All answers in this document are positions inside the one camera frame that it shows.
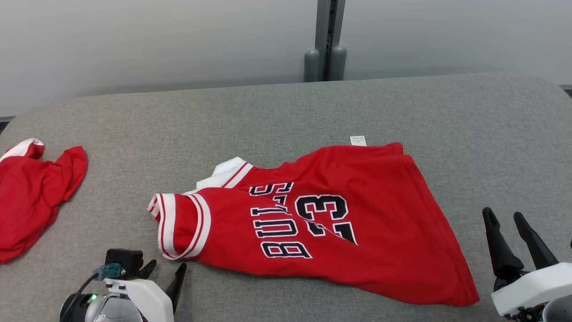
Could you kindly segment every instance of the white armhole trim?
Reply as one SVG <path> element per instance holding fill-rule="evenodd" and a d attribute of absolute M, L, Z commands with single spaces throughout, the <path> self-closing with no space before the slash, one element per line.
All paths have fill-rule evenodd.
<path fill-rule="evenodd" d="M 194 194 L 208 187 L 235 187 L 252 168 L 252 164 L 241 158 L 221 163 L 215 168 L 212 176 L 197 182 L 196 189 L 185 192 L 185 195 Z"/>
<path fill-rule="evenodd" d="M 6 151 L 6 153 L 4 153 L 4 155 L 2 155 L 2 157 L 0 158 L 0 162 L 6 158 L 8 158 L 9 156 L 24 156 L 26 155 L 26 153 L 28 152 L 28 149 L 30 148 L 30 145 L 35 144 L 36 146 L 42 146 L 43 143 L 35 138 L 31 138 L 31 139 L 27 139 L 24 140 L 20 143 L 18 143 L 15 147 L 9 149 L 8 151 Z"/>

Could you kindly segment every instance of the red shirt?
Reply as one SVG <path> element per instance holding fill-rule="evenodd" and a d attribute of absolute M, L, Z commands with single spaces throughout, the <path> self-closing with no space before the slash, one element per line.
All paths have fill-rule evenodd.
<path fill-rule="evenodd" d="M 24 254 L 54 223 L 58 205 L 84 179 L 88 159 L 82 147 L 56 162 L 38 160 L 43 144 L 27 139 L 0 158 L 0 264 Z"/>
<path fill-rule="evenodd" d="M 400 143 L 321 148 L 274 169 L 240 158 L 185 194 L 156 194 L 169 259 L 321 277 L 393 299 L 479 300 L 445 216 Z"/>

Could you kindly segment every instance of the white label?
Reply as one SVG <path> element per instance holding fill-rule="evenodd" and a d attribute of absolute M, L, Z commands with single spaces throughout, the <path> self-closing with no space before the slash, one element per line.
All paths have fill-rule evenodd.
<path fill-rule="evenodd" d="M 359 136 L 350 136 L 349 141 L 352 143 L 353 146 L 361 146 L 366 147 L 366 137 L 363 135 Z"/>

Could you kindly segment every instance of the black mount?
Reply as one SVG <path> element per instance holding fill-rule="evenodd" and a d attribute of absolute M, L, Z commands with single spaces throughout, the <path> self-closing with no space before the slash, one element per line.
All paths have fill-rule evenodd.
<path fill-rule="evenodd" d="M 487 231 L 488 251 L 491 255 L 492 271 L 496 276 L 494 291 L 513 283 L 526 274 L 522 261 L 514 256 L 510 247 L 501 234 L 501 225 L 490 208 L 483 209 L 484 227 Z M 542 241 L 540 236 L 534 231 L 525 217 L 519 213 L 514 213 L 514 222 L 517 225 L 518 233 L 529 247 L 530 255 L 533 258 L 536 269 L 558 264 L 558 260 Z"/>
<path fill-rule="evenodd" d="M 173 303 L 173 313 L 175 313 L 175 311 L 177 310 L 178 298 L 179 295 L 181 294 L 182 282 L 185 279 L 185 275 L 186 275 L 186 264 L 183 263 L 181 264 L 181 266 L 179 266 L 179 268 L 175 272 L 175 278 L 171 282 L 171 285 L 169 285 L 169 287 L 167 287 L 167 290 L 165 290 L 165 294 L 169 296 L 171 302 Z"/>
<path fill-rule="evenodd" d="M 143 252 L 123 248 L 109 249 L 105 255 L 105 265 L 118 263 L 125 270 L 116 280 L 134 280 L 139 278 L 139 268 L 143 266 Z"/>

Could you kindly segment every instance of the gray table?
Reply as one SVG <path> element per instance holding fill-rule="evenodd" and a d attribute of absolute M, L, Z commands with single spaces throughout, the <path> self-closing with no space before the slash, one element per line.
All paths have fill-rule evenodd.
<path fill-rule="evenodd" d="M 276 167 L 352 135 L 404 144 L 459 240 L 481 301 L 411 305 L 322 280 L 191 264 L 177 321 L 493 320 L 485 206 L 528 269 L 512 223 L 517 210 L 570 261 L 572 101 L 541 78 L 487 73 L 86 97 L 18 116 L 0 136 L 0 150 L 36 137 L 46 160 L 75 145 L 89 157 L 85 181 L 55 224 L 0 267 L 0 321 L 54 320 L 108 248 L 158 259 L 152 279 L 166 287 L 177 264 L 157 248 L 157 223 L 145 210 L 153 193 L 188 191 L 234 156 Z"/>

